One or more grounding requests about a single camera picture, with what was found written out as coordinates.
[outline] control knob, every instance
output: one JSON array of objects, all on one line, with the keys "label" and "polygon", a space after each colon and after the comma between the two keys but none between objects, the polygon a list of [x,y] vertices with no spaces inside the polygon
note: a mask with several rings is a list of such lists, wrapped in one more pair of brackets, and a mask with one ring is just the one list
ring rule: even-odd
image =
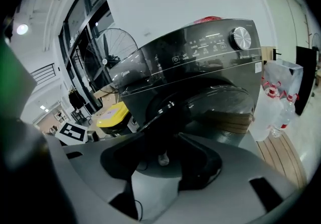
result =
[{"label": "control knob", "polygon": [[238,27],[232,30],[231,40],[241,50],[248,50],[251,47],[251,36],[243,27]]}]

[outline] washing machine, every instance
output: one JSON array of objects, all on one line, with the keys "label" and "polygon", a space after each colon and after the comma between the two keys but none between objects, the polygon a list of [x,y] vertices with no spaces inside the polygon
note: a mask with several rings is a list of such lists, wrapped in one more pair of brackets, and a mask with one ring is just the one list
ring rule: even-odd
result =
[{"label": "washing machine", "polygon": [[110,76],[142,129],[237,145],[252,121],[262,55],[252,20],[187,26],[139,48]]}]

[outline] washing machine door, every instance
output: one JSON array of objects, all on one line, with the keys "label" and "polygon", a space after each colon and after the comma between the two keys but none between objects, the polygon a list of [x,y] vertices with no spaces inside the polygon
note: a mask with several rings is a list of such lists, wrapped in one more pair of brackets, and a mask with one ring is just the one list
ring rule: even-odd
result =
[{"label": "washing machine door", "polygon": [[142,131],[168,135],[184,132],[237,146],[254,112],[254,101],[248,92],[232,85],[217,85],[194,94],[182,101],[177,94],[175,100],[168,98],[155,109],[157,116]]}]

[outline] front-loading washing machine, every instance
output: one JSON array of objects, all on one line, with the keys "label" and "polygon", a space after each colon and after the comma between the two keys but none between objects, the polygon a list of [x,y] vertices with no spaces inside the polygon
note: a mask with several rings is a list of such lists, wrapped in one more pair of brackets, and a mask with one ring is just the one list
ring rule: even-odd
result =
[{"label": "front-loading washing machine", "polygon": [[141,127],[238,144],[252,121],[261,71],[254,22],[223,19],[153,40],[110,76]]}]

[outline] wooden floor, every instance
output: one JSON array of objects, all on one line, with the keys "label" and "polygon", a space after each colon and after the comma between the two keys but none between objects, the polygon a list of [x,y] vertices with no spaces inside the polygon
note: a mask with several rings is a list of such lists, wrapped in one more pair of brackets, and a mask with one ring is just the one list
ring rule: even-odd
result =
[{"label": "wooden floor", "polygon": [[283,132],[279,138],[271,134],[262,142],[257,142],[261,158],[270,166],[287,177],[297,187],[306,186],[306,176],[300,158]]}]

